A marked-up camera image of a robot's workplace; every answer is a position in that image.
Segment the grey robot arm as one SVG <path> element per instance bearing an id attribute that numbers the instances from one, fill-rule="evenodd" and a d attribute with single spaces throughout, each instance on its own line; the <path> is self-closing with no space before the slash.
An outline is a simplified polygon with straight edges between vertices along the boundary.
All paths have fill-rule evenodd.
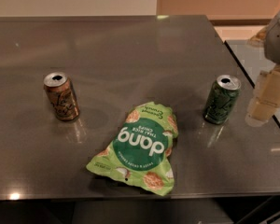
<path id="1" fill-rule="evenodd" d="M 245 121 L 252 127 L 265 124 L 280 108 L 280 10 L 266 28 L 265 58 L 274 63 L 270 72 L 261 71 L 247 108 Z"/>

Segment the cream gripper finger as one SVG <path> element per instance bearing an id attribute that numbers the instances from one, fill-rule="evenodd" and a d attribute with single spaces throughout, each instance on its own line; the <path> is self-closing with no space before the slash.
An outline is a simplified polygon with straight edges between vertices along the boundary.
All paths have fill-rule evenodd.
<path id="1" fill-rule="evenodd" d="M 259 77 L 245 116 L 246 123 L 252 127 L 267 123 L 280 108 L 280 64 Z"/>

